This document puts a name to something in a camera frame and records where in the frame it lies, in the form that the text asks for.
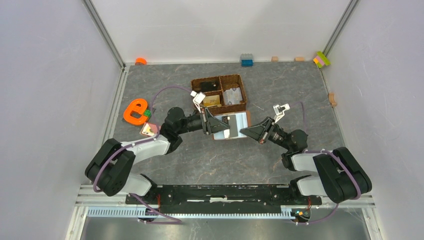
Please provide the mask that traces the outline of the black card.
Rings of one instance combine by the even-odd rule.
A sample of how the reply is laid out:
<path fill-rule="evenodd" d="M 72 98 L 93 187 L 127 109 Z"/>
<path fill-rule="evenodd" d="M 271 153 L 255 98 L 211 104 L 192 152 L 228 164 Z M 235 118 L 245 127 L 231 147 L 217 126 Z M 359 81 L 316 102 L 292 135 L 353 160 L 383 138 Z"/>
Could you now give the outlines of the black card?
<path fill-rule="evenodd" d="M 239 131 L 238 131 L 238 123 L 237 123 L 237 116 L 235 114 L 233 115 L 229 115 L 227 117 L 228 119 L 228 124 L 230 126 L 229 128 L 229 138 L 236 138 L 239 135 Z"/>

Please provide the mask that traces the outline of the brown leather card holder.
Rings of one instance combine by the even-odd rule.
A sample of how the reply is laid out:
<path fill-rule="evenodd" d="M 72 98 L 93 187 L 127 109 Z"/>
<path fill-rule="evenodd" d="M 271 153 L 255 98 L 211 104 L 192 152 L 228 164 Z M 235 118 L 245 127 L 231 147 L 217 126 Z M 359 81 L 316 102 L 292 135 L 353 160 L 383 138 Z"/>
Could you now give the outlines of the brown leather card holder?
<path fill-rule="evenodd" d="M 251 115 L 249 111 L 220 114 L 215 115 L 215 117 L 229 124 L 229 129 L 214 133 L 214 140 L 235 140 L 247 137 L 240 130 L 251 126 Z"/>

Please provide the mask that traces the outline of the dark grey card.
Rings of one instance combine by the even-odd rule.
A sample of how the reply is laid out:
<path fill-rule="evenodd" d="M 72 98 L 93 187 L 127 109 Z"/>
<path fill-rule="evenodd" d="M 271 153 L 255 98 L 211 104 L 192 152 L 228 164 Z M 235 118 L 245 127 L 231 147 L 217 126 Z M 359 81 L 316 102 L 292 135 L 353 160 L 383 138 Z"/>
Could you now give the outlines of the dark grey card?
<path fill-rule="evenodd" d="M 217 81 L 203 81 L 199 84 L 200 91 L 203 93 L 214 92 L 220 89 L 219 83 Z"/>

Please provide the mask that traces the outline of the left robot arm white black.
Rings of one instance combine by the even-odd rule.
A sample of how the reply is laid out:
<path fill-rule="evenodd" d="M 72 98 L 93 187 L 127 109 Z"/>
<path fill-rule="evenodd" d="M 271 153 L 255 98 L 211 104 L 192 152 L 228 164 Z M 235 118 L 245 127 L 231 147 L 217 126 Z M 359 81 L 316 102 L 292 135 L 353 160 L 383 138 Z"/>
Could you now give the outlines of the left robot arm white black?
<path fill-rule="evenodd" d="M 180 107 L 173 107 L 154 136 L 127 142 L 114 138 L 106 140 L 84 174 L 96 193 L 108 197 L 120 192 L 135 194 L 145 204 L 151 204 L 157 198 L 155 183 L 143 174 L 132 174 L 135 164 L 174 152 L 183 142 L 182 134 L 202 131 L 205 135 L 213 135 L 229 128 L 228 123 L 213 116 L 206 107 L 189 116 Z"/>

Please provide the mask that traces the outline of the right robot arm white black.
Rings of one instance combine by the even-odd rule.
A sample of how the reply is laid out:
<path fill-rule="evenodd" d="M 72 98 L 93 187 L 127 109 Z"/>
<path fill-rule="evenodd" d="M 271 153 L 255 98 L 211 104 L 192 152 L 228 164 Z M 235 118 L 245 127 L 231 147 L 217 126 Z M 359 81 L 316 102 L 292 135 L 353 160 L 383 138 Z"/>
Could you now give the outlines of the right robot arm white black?
<path fill-rule="evenodd" d="M 292 172 L 314 172 L 289 184 L 289 199 L 302 204 L 310 196 L 328 197 L 339 204 L 369 193 L 372 181 L 347 147 L 333 150 L 308 150 L 308 135 L 301 129 L 286 132 L 267 117 L 262 122 L 242 128 L 240 133 L 260 144 L 272 142 L 287 151 L 281 155 L 283 166 Z"/>

